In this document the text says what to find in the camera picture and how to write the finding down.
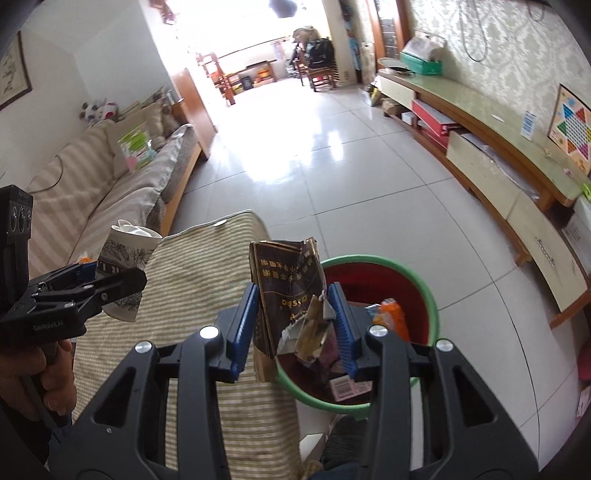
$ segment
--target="trash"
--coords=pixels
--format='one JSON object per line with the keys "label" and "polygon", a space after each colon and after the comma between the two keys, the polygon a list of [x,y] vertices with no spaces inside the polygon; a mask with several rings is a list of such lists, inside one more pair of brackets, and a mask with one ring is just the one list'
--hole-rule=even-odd
{"label": "trash", "polygon": [[354,382],[348,375],[333,378],[329,383],[336,401],[347,400],[370,392],[373,384],[373,382]]}

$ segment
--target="cabinet drawer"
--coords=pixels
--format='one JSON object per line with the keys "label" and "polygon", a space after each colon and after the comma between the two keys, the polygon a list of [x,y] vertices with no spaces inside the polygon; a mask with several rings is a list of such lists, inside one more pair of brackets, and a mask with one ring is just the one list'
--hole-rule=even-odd
{"label": "cabinet drawer", "polygon": [[587,282],[562,237],[523,192],[507,219],[519,235],[563,312],[586,290]]}
{"label": "cabinet drawer", "polygon": [[507,219],[521,191],[496,163],[455,132],[449,135],[446,157],[488,198],[502,217]]}
{"label": "cabinet drawer", "polygon": [[406,88],[393,80],[378,76],[376,87],[386,97],[396,100],[401,105],[404,105],[409,110],[413,109],[413,100],[415,98],[415,91]]}

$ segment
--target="green box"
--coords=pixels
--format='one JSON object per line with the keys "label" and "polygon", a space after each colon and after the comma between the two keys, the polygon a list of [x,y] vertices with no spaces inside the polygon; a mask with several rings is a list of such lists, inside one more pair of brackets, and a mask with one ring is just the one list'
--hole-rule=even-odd
{"label": "green box", "polygon": [[443,71],[441,61],[425,61],[404,52],[400,54],[400,59],[408,65],[408,68],[414,73],[420,75],[441,75]]}

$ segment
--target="human hand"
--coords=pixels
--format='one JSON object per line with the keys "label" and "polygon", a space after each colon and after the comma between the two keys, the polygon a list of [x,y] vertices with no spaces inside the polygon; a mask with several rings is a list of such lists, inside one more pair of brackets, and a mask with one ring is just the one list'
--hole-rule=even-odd
{"label": "human hand", "polygon": [[58,342],[56,361],[47,366],[39,347],[7,349],[0,352],[0,397],[25,418],[39,421],[41,416],[31,402],[19,379],[23,375],[41,372],[41,384],[46,393],[43,403],[59,415],[65,415],[76,406],[76,387],[72,371],[72,343]]}

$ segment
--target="striped blanket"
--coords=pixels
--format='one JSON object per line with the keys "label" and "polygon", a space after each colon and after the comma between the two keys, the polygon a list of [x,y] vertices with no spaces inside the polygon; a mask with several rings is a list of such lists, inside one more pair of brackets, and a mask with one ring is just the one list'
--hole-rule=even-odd
{"label": "striped blanket", "polygon": [[[74,360],[74,418],[138,341],[149,339],[158,346],[181,342],[212,324],[219,310],[237,305],[251,276],[249,243],[267,238],[252,212],[165,238],[145,269],[148,284],[137,321],[100,314],[86,323],[88,332],[79,338]],[[257,382],[252,347],[240,380],[218,384],[217,390],[232,479],[296,480],[301,460],[295,402],[279,385]],[[176,467],[174,388],[167,409],[166,462]]]}

